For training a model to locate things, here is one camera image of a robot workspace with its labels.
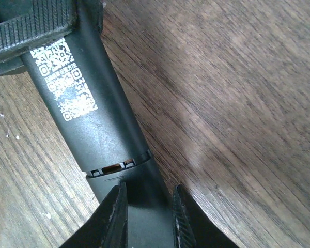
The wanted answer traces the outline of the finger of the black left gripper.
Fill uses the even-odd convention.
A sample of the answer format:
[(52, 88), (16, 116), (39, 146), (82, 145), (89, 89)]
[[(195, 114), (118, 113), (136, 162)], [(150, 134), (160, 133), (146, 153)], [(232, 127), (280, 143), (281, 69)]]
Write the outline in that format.
[(0, 60), (0, 76), (16, 75), (26, 71), (20, 56)]
[(76, 1), (0, 1), (0, 58), (15, 58), (71, 32)]

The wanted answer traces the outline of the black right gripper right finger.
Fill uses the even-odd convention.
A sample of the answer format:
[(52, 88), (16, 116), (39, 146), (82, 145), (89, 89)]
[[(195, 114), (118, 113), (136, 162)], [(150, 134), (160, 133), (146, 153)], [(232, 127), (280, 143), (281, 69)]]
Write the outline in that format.
[(220, 231), (183, 185), (173, 191), (174, 247), (238, 246)]

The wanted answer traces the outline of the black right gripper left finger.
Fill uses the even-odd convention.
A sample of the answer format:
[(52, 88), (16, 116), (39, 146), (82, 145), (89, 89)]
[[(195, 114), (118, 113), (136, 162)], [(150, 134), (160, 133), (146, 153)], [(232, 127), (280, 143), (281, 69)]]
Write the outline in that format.
[(128, 199), (123, 182), (114, 186), (88, 221), (61, 247), (127, 247)]

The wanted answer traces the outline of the black battery compartment cover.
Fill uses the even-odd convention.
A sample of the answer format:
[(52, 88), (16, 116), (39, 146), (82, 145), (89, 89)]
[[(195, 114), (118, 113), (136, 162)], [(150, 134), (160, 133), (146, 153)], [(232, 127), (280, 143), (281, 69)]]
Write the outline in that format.
[(91, 177), (88, 173), (86, 180), (98, 202), (113, 186), (126, 183), (127, 247), (174, 247), (171, 197), (154, 158), (108, 175)]

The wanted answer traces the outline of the black remote control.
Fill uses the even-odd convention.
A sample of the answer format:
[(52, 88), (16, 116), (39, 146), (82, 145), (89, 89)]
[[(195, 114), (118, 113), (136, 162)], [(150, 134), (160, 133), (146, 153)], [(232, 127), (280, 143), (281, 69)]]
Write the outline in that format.
[(151, 158), (149, 147), (84, 4), (74, 31), (22, 56), (83, 172)]

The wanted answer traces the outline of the orange battery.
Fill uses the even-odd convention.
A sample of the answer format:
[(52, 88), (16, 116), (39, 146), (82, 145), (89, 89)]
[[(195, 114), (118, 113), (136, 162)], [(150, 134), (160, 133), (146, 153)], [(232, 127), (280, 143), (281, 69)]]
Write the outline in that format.
[(107, 175), (107, 174), (119, 172), (121, 170), (125, 170), (129, 167), (134, 167), (134, 166), (135, 166), (135, 163), (131, 159), (131, 160), (127, 160), (127, 161), (124, 161), (124, 162), (121, 162), (118, 164), (114, 164), (114, 165), (110, 165), (110, 166), (101, 168), (101, 171), (104, 175)]

